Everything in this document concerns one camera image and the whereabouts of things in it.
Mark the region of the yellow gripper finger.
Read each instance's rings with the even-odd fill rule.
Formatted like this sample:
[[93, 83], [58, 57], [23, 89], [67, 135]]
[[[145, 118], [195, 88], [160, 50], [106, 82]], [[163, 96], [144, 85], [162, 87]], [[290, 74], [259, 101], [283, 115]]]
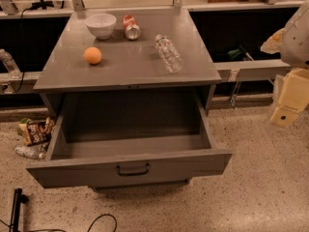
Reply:
[[299, 116], [299, 113], [284, 107], [275, 107], [270, 122], [279, 128], [289, 127]]
[[283, 78], [278, 105], [292, 112], [301, 112], [309, 104], [309, 71], [293, 69]]

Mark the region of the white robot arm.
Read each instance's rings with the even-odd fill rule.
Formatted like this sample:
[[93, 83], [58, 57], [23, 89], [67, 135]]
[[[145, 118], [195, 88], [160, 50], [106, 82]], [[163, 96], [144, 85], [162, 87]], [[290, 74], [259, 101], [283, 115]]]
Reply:
[[281, 60], [292, 67], [281, 78], [282, 85], [274, 99], [270, 122], [277, 127], [290, 126], [309, 104], [309, 0], [261, 46], [262, 52], [279, 52]]

